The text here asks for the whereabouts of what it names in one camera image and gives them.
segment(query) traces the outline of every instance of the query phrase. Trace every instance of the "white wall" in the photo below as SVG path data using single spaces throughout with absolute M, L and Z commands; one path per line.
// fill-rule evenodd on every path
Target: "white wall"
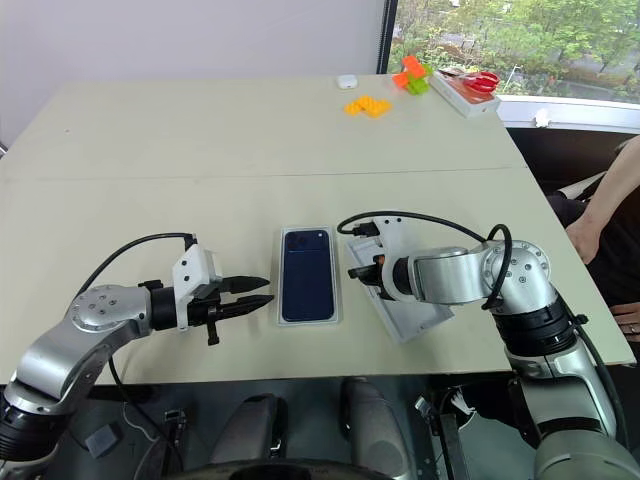
M 7 144 L 69 81 L 374 73 L 384 5 L 384 0 L 1 2 L 0 139 Z

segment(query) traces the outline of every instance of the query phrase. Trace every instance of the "person's hand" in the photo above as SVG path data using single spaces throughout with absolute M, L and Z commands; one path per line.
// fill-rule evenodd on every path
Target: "person's hand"
M 591 263 L 600 247 L 600 228 L 581 216 L 567 227 L 569 240 L 585 265 Z
M 640 302 L 611 307 L 620 330 L 629 342 L 640 342 Z

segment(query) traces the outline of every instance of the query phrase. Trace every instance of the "smartphone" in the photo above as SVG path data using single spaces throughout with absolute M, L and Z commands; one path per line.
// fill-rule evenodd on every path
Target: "smartphone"
M 282 231 L 279 294 L 280 324 L 337 321 L 330 228 L 285 228 Z

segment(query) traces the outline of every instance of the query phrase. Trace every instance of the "window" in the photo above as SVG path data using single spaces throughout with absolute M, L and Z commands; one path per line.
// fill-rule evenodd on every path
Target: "window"
M 415 55 L 493 71 L 502 95 L 640 104 L 638 0 L 397 0 L 386 30 L 389 73 Z

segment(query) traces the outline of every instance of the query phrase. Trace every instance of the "table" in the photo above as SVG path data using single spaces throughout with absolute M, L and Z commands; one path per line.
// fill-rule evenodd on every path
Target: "table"
M 386 76 L 356 90 L 332 78 L 74 84 L 45 107 L 0 161 L 0 383 L 28 345 L 63 316 L 89 273 L 120 245 L 189 231 L 215 250 L 227 275 L 274 280 L 283 226 L 336 225 L 363 210 L 401 208 L 486 233 L 509 225 L 540 245 L 552 279 L 586 313 L 607 363 L 634 361 L 623 336 L 495 115 L 465 120 L 436 92 L 411 97 Z M 394 107 L 350 117 L 369 94 Z M 473 242 L 416 224 L 425 247 Z M 129 383 L 333 375 L 427 374 L 509 368 L 479 302 L 407 344 L 395 344 L 337 238 L 343 320 L 282 328 L 272 302 L 204 328 L 154 333 L 120 350 Z M 138 247 L 98 283 L 170 279 L 179 240 Z M 99 383 L 110 383 L 103 375 Z

